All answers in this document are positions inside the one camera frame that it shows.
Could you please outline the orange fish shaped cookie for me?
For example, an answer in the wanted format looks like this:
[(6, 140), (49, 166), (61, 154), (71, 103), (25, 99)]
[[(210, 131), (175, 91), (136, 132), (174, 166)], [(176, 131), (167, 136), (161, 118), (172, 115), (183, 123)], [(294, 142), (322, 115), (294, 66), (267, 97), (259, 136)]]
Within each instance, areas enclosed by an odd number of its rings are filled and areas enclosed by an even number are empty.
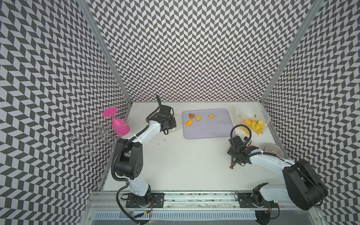
[(190, 126), (193, 123), (192, 120), (189, 120), (188, 122), (186, 122), (186, 126)]

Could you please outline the lavender plastic tray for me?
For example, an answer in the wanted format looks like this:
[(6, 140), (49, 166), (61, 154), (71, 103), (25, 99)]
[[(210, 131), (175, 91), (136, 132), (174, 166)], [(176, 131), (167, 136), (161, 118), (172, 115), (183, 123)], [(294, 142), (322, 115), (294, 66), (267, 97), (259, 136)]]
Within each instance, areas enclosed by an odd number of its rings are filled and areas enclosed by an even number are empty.
[[(193, 119), (189, 118), (189, 114), (195, 115)], [(213, 114), (214, 118), (209, 118), (209, 114)], [(182, 113), (183, 134), (185, 139), (204, 139), (229, 137), (233, 128), (233, 123), (229, 112), (225, 108), (188, 110)], [(197, 116), (201, 116), (201, 120), (197, 121)], [(192, 120), (190, 126), (186, 126), (186, 122)]]

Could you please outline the duck print resealable bag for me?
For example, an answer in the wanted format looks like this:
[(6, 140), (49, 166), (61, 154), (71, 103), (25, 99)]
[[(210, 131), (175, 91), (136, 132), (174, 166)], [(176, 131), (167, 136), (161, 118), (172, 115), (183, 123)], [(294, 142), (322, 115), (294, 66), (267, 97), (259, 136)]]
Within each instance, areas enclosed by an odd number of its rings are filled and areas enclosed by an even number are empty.
[(261, 136), (268, 128), (270, 121), (266, 116), (254, 114), (250, 119), (250, 127), (258, 136)]

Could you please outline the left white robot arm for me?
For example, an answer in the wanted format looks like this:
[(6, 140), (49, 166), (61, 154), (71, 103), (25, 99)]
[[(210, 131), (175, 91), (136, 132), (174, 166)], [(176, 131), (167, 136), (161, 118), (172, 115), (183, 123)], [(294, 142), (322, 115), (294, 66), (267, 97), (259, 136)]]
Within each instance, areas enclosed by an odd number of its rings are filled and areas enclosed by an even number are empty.
[(169, 134), (176, 128), (174, 110), (159, 105), (146, 117), (146, 125), (129, 139), (118, 139), (111, 161), (111, 176), (115, 181), (125, 182), (130, 188), (129, 197), (140, 207), (151, 203), (151, 187), (140, 176), (143, 169), (143, 147), (159, 133)]

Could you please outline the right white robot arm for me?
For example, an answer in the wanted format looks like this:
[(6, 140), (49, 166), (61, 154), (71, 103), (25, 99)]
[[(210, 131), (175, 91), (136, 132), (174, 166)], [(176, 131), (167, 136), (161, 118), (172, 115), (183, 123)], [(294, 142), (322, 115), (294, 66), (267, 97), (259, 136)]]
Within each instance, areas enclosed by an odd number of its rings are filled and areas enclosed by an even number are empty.
[(305, 211), (323, 204), (329, 194), (328, 188), (308, 161), (281, 158), (275, 153), (249, 146), (249, 141), (250, 138), (242, 140), (239, 136), (229, 139), (230, 148), (227, 153), (232, 157), (231, 167), (236, 164), (260, 166), (278, 175), (281, 182), (261, 183), (253, 188), (248, 197), (238, 195), (239, 202), (249, 199), (251, 206), (257, 208), (289, 202)]

